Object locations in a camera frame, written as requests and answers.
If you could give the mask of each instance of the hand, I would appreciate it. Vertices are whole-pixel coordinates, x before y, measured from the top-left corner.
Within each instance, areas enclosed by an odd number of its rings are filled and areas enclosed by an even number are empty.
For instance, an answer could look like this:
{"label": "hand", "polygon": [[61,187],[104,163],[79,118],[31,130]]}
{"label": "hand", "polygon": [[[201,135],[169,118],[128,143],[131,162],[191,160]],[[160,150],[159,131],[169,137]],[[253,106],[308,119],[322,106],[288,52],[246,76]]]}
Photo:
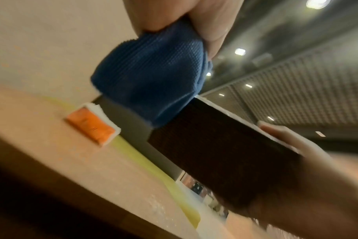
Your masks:
{"label": "hand", "polygon": [[159,31],[188,14],[205,40],[209,59],[221,48],[243,0],[124,0],[133,29]]}
{"label": "hand", "polygon": [[297,148],[303,158],[295,186],[279,186],[236,213],[307,239],[358,239],[358,182],[320,147],[283,126],[261,123],[268,134]]}

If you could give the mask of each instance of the light fixture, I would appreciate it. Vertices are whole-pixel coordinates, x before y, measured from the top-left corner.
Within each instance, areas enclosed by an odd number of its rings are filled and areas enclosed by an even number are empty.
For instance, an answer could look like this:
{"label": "light fixture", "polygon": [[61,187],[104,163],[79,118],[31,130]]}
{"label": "light fixture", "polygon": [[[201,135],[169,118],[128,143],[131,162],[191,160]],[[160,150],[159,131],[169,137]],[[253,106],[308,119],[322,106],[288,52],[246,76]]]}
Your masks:
{"label": "light fixture", "polygon": [[306,6],[318,10],[326,7],[330,2],[331,0],[308,0]]}
{"label": "light fixture", "polygon": [[321,137],[326,137],[326,135],[322,134],[322,132],[316,131],[316,133]]}
{"label": "light fixture", "polygon": [[240,55],[240,56],[244,56],[244,55],[246,55],[246,50],[241,49],[241,48],[237,48],[234,53],[237,54],[237,55]]}

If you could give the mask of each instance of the orange label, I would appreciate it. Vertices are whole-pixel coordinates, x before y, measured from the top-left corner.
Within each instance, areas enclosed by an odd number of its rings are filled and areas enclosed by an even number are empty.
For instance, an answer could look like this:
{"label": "orange label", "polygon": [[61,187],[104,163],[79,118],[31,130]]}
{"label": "orange label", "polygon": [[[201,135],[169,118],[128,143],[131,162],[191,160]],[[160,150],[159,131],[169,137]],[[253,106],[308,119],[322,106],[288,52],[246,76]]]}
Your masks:
{"label": "orange label", "polygon": [[68,115],[66,120],[100,145],[103,145],[115,133],[114,128],[85,107]]}

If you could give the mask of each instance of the blue cloth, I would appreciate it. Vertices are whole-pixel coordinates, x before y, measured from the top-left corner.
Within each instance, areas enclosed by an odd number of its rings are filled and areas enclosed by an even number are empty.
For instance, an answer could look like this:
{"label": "blue cloth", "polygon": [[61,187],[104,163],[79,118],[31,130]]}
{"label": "blue cloth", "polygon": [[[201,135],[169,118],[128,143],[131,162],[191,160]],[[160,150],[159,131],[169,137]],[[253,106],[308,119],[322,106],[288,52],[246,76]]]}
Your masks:
{"label": "blue cloth", "polygon": [[182,18],[117,46],[91,81],[105,97],[160,127],[199,93],[211,69],[202,38]]}

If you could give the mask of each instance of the white torn packet edge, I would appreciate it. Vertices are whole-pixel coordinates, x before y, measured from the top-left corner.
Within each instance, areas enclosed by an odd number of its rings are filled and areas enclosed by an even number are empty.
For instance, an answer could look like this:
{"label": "white torn packet edge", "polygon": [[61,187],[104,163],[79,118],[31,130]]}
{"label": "white torn packet edge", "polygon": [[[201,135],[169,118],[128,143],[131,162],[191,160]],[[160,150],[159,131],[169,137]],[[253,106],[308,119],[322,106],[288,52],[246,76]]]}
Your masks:
{"label": "white torn packet edge", "polygon": [[109,125],[110,127],[112,127],[113,129],[115,129],[115,132],[109,136],[109,138],[107,139],[107,141],[102,145],[105,146],[107,145],[109,142],[111,142],[117,135],[119,135],[121,133],[121,128],[119,128],[117,125],[115,125],[108,117],[107,115],[103,112],[103,110],[101,109],[100,105],[96,105],[94,103],[84,103],[80,108],[87,108],[89,111],[91,111],[94,115],[98,116],[103,122],[105,122],[107,125]]}

